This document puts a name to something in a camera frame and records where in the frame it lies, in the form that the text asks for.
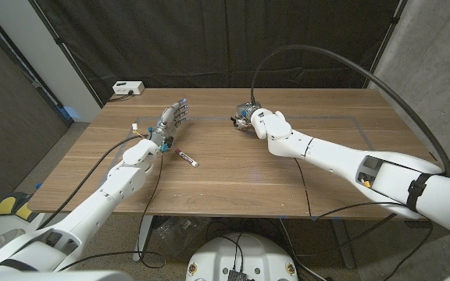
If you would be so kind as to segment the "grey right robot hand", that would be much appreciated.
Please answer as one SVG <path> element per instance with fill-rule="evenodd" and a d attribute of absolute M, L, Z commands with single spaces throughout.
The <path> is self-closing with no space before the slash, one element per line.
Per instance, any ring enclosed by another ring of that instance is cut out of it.
<path fill-rule="evenodd" d="M 239 130 L 246 130 L 251 127 L 252 114 L 254 111 L 260 108 L 262 108 L 262 106 L 258 102 L 246 102 L 238 105 L 236 107 L 235 116 L 230 118 L 233 122 L 234 127 Z"/>

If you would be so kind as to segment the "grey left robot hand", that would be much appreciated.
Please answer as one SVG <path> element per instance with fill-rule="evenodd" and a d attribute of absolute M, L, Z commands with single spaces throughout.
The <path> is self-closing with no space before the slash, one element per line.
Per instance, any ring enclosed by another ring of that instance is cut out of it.
<path fill-rule="evenodd" d="M 156 125 L 152 128 L 149 134 L 149 140 L 154 142 L 163 151 L 171 148 L 177 127 L 186 120 L 187 114 L 188 105 L 186 98 L 165 108 L 157 120 Z"/>

